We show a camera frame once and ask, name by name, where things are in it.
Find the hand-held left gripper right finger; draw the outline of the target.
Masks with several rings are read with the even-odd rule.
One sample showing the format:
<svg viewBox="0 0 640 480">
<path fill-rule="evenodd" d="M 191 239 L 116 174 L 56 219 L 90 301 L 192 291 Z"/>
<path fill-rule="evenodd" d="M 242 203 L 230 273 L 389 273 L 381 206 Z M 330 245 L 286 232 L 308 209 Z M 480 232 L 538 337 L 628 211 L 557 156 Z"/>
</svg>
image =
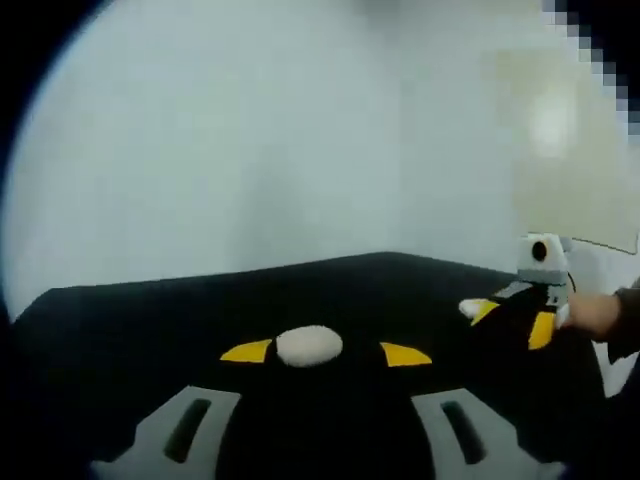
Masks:
<svg viewBox="0 0 640 480">
<path fill-rule="evenodd" d="M 416 345 L 319 346 L 324 479 L 554 479 L 562 467 Z"/>
</svg>

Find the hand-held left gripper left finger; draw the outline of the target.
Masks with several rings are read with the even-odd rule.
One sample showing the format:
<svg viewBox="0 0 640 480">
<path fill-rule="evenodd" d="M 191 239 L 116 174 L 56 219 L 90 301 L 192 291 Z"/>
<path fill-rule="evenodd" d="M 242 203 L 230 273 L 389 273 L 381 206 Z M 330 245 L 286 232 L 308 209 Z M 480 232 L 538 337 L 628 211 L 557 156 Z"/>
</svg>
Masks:
<svg viewBox="0 0 640 480">
<path fill-rule="evenodd" d="M 265 339 L 224 352 L 222 367 L 255 367 L 272 357 L 288 367 L 320 364 L 318 339 Z M 133 446 L 93 465 L 99 479 L 213 479 L 223 434 L 241 399 L 229 388 L 188 386 L 144 419 Z"/>
</svg>

